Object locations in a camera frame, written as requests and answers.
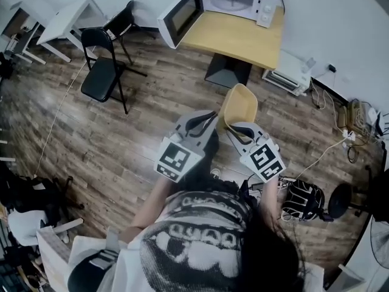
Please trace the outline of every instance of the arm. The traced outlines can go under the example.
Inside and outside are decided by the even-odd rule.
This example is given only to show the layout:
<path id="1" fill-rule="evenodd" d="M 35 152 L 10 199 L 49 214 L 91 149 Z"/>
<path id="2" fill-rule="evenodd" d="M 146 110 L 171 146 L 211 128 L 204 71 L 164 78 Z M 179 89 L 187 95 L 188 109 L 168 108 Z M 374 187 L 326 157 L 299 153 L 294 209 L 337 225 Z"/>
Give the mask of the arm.
<path id="1" fill-rule="evenodd" d="M 269 227 L 273 227 L 275 222 L 277 222 L 277 189 L 278 176 L 274 176 L 263 187 L 260 211 Z"/>
<path id="2" fill-rule="evenodd" d="M 164 209 L 166 198 L 169 196 L 172 186 L 172 181 L 164 176 L 160 176 L 153 191 L 138 213 L 136 213 L 130 227 L 120 234 L 119 239 L 129 243 L 142 230 L 154 224 Z"/>

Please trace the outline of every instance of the microwave door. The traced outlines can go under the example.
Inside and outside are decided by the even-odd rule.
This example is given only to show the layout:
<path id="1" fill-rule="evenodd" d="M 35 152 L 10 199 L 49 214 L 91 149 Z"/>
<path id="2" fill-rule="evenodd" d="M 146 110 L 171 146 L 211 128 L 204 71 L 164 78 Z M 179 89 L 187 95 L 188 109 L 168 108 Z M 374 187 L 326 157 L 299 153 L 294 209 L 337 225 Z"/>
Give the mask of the microwave door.
<path id="1" fill-rule="evenodd" d="M 177 48 L 203 12 L 202 0 L 175 0 L 157 19 L 162 38 Z"/>

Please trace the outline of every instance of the microwave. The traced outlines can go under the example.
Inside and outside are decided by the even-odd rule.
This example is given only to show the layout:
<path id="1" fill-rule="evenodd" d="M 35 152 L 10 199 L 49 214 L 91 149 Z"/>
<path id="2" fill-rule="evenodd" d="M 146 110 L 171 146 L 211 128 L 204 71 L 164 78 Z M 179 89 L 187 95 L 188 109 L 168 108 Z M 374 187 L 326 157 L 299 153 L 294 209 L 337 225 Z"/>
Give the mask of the microwave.
<path id="1" fill-rule="evenodd" d="M 175 0 L 157 24 L 162 38 L 175 49 L 204 11 L 248 18 L 268 28 L 277 5 L 278 0 Z"/>

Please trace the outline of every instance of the white desk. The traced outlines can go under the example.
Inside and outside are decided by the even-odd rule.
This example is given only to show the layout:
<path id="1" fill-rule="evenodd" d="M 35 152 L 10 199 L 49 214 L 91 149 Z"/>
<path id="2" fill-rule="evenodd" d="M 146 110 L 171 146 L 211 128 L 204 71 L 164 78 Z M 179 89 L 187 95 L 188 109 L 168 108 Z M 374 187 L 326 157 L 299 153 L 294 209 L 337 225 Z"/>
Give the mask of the white desk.
<path id="1" fill-rule="evenodd" d="M 77 35 L 81 36 L 81 32 L 75 26 L 75 22 L 89 5 L 97 15 L 101 16 L 103 24 L 106 18 L 93 0 L 77 0 L 65 6 L 50 20 L 50 23 L 42 33 L 37 44 L 45 46 L 44 43 L 50 40 L 65 37 L 81 51 L 84 51 L 81 41 L 71 34 L 71 30 L 73 29 Z M 91 58 L 97 58 L 89 49 L 87 49 L 87 53 Z"/>

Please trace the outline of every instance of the black folding chair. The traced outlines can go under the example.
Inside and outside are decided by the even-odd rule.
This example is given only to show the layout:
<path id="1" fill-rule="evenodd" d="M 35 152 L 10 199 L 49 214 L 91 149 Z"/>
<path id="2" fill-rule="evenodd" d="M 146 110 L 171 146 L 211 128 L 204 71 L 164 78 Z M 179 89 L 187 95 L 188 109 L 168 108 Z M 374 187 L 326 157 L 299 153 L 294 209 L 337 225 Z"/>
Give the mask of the black folding chair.
<path id="1" fill-rule="evenodd" d="M 124 53 L 126 54 L 130 64 L 133 64 L 133 61 L 129 54 L 127 53 L 126 48 L 124 47 L 123 43 L 123 36 L 124 34 L 129 31 L 132 27 L 138 28 L 141 32 L 147 34 L 149 37 L 155 39 L 152 34 L 147 32 L 146 30 L 142 29 L 140 26 L 138 26 L 134 21 L 134 15 L 133 15 L 133 7 L 134 7 L 134 0 L 129 1 L 127 3 L 127 6 L 120 11 L 119 14 L 117 14 L 113 19 L 111 19 L 105 26 L 103 27 L 105 30 L 110 31 L 113 34 L 113 37 L 111 36 L 112 40 L 118 39 L 120 42 L 120 45 L 123 48 Z"/>
<path id="2" fill-rule="evenodd" d="M 135 72 L 136 74 L 144 77 L 147 77 L 147 75 L 128 68 L 122 61 L 116 60 L 112 40 L 110 39 L 107 31 L 102 28 L 97 27 L 84 29 L 81 34 L 81 43 L 83 45 L 86 62 L 90 70 L 81 86 L 81 92 L 95 100 L 98 100 L 99 102 L 106 102 L 110 97 L 112 97 L 113 99 L 123 103 L 124 111 L 128 114 L 126 101 L 123 96 L 122 84 L 120 83 L 120 76 L 122 75 L 124 69 Z M 103 47 L 111 53 L 112 59 L 99 57 L 96 60 L 88 57 L 86 48 L 90 46 Z M 93 67 L 91 67 L 91 60 L 95 61 Z M 119 86 L 121 99 L 111 96 L 116 83 Z"/>

